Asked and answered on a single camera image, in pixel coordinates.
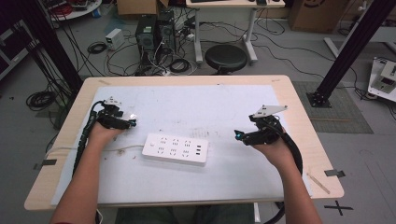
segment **white power strip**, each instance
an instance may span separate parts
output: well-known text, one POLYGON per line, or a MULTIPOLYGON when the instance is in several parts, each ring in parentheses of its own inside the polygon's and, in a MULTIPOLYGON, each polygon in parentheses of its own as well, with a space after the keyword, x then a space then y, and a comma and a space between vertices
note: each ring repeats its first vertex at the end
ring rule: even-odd
POLYGON ((150 133, 143 155, 156 161, 205 165, 207 140, 150 133))

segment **black tape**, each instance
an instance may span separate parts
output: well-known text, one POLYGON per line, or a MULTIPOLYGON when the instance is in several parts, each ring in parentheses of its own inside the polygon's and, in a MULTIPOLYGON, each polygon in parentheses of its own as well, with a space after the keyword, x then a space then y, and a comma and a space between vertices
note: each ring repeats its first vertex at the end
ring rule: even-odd
POLYGON ((41 162, 41 166, 55 165, 55 164, 56 164, 56 160, 44 160, 43 162, 41 162))
POLYGON ((335 169, 334 170, 324 171, 324 173, 326 174, 326 176, 334 176, 334 175, 336 175, 338 178, 346 176, 346 173, 344 173, 344 171, 337 171, 335 169))

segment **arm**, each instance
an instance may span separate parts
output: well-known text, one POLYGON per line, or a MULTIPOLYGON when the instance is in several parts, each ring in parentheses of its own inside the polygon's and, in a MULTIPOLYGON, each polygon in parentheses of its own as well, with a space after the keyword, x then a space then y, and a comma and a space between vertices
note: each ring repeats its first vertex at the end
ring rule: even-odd
POLYGON ((99 188, 99 164, 103 148, 121 130, 95 123, 78 168, 59 201, 50 223, 94 223, 99 188))
POLYGON ((285 194, 286 222, 322 223, 285 142, 279 138, 271 145, 253 147, 264 154, 279 171, 285 194))

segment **table leg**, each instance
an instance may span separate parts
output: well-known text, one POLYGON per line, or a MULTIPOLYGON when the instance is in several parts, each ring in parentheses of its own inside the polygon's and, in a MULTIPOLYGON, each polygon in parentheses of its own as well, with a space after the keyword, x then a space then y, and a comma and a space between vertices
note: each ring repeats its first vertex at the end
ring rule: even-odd
POLYGON ((194 36, 194 48, 195 48, 195 61, 202 63, 204 58, 201 51, 201 40, 199 38, 199 8, 195 9, 195 36, 194 36))
POLYGON ((254 52, 254 48, 250 42, 251 34, 253 33, 253 25, 256 18, 256 12, 257 8, 251 9, 247 33, 244 35, 244 43, 247 48, 247 56, 249 57, 250 63, 255 63, 258 61, 256 52, 254 52))

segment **black stool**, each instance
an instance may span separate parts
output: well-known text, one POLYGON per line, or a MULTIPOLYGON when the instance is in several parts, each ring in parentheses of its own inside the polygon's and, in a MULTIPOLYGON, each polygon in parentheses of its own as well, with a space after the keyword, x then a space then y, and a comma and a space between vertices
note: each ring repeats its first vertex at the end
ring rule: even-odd
POLYGON ((217 75, 228 75, 245 67, 248 62, 246 53, 233 45, 216 45, 207 50, 206 63, 218 70, 217 75))

